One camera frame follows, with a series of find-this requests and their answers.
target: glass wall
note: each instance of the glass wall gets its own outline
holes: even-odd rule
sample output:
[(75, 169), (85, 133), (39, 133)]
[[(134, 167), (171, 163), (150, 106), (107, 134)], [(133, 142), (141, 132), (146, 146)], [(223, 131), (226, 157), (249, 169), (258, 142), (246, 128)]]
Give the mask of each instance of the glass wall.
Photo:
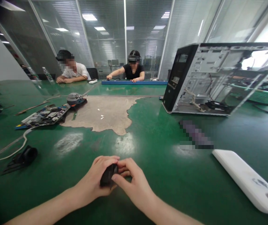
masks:
[(70, 51), (78, 63), (94, 67), (75, 0), (32, 1), (56, 52)]
[(178, 48), (205, 38), (245, 42), (268, 9), (268, 0), (174, 0), (171, 12), (173, 0), (126, 0), (125, 28), (124, 0), (9, 1), (23, 11), (0, 7), (0, 23), (37, 73), (45, 66), (61, 74), (54, 51), (67, 49), (77, 62), (97, 68), (100, 79), (135, 49), (146, 79), (166, 80)]
[(123, 0), (79, 0), (94, 66), (100, 78), (126, 63)]
[(175, 1), (159, 78), (166, 80), (177, 49), (204, 41), (220, 0)]
[(247, 42), (268, 0), (225, 0), (208, 42)]
[(46, 67), (50, 73), (62, 74), (55, 55), (27, 1), (10, 1), (23, 11), (0, 7), (0, 23), (36, 73)]
[(127, 54), (139, 51), (145, 78), (158, 76), (172, 0), (127, 0)]

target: person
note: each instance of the person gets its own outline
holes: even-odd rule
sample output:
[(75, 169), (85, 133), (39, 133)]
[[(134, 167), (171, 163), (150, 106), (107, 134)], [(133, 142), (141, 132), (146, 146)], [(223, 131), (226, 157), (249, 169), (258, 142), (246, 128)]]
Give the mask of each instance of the person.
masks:
[[(108, 196), (113, 189), (101, 188), (100, 179), (108, 166), (116, 163), (119, 174), (112, 180), (129, 196), (134, 205), (154, 223), (161, 224), (201, 224), (197, 220), (181, 213), (157, 197), (150, 188), (140, 167), (131, 158), (119, 160), (118, 156), (99, 156), (87, 174), (72, 188), (57, 197), (13, 218), (6, 225), (49, 225), (54, 224), (67, 214), (84, 207), (101, 196)], [(128, 182), (124, 177), (132, 176)]]
[(63, 74), (57, 78), (57, 83), (73, 83), (91, 80), (86, 67), (81, 63), (77, 63), (75, 57), (68, 50), (60, 50), (56, 59), (65, 65), (65, 70)]
[(140, 58), (140, 53), (136, 50), (132, 50), (128, 56), (128, 64), (110, 73), (107, 79), (112, 79), (119, 74), (125, 73), (127, 79), (134, 83), (144, 80), (144, 67), (139, 64)]

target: chair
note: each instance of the chair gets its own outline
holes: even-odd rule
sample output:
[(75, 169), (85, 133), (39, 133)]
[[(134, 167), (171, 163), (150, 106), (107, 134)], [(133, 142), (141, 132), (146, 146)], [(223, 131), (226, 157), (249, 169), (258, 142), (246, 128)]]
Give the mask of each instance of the chair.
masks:
[(99, 79), (99, 74), (98, 74), (96, 68), (87, 68), (87, 71), (88, 71), (88, 73), (90, 75), (91, 80)]
[[(37, 74), (37, 76), (38, 76), (39, 79), (41, 79), (41, 80), (47, 80), (46, 75), (43, 74), (43, 73)], [(52, 76), (53, 80), (56, 80), (56, 74), (51, 73), (51, 76)]]

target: white device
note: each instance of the white device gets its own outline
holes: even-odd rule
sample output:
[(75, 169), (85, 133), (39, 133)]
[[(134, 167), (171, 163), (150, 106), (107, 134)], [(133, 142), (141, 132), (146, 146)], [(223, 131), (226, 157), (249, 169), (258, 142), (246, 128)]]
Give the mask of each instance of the white device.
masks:
[(94, 84), (94, 83), (96, 83), (96, 82), (97, 82), (97, 80), (89, 81), (88, 83), (89, 83), (89, 84)]
[(268, 183), (235, 152), (215, 149), (213, 155), (255, 207), (268, 213)]

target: green workbench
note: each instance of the green workbench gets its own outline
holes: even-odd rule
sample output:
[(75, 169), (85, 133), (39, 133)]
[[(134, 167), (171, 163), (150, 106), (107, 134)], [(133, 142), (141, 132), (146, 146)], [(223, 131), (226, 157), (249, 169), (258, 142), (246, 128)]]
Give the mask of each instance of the green workbench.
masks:
[[(27, 144), (38, 149), (33, 164), (20, 171), (0, 175), (0, 224), (75, 185), (99, 155), (132, 157), (143, 169), (153, 191), (165, 202), (205, 224), (268, 224), (268, 215), (256, 209), (231, 179), (211, 150), (193, 149), (179, 128), (179, 120), (191, 120), (214, 141), (217, 149), (235, 151), (268, 182), (268, 114), (245, 103), (231, 117), (167, 114), (158, 99), (165, 86), (54, 84), (42, 81), (0, 82), (0, 150), (19, 138), (24, 130), (14, 127), (41, 107), (15, 113), (56, 96), (62, 105), (71, 92), (87, 95), (136, 95), (129, 110), (132, 124), (127, 134), (112, 130), (60, 125), (39, 127), (28, 134)], [(62, 142), (66, 137), (77, 137)], [(16, 151), (23, 139), (2, 152)], [(0, 161), (0, 174), (10, 160)], [(109, 197), (95, 200), (72, 212), (58, 224), (152, 224), (117, 188)]]

